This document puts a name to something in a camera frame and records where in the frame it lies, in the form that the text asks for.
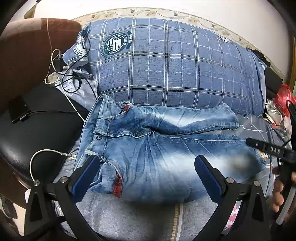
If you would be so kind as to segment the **person's right hand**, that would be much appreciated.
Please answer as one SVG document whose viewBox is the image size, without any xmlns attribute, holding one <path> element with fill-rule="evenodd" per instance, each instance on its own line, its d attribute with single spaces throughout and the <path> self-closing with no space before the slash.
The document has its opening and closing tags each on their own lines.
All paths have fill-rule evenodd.
<svg viewBox="0 0 296 241">
<path fill-rule="evenodd" d="M 279 168 L 278 167 L 273 168 L 272 173 L 274 175 L 279 175 Z M 294 184 L 295 184 L 295 178 L 296 178 L 295 172 L 292 172 L 291 180 Z M 282 183 L 282 181 L 280 180 L 280 177 L 278 176 L 274 182 L 273 200 L 271 202 L 271 207 L 274 212 L 278 212 L 280 210 L 280 207 L 283 205 L 283 202 L 285 200 L 283 195 L 281 194 L 283 189 L 284 189 L 284 184 Z"/>
</svg>

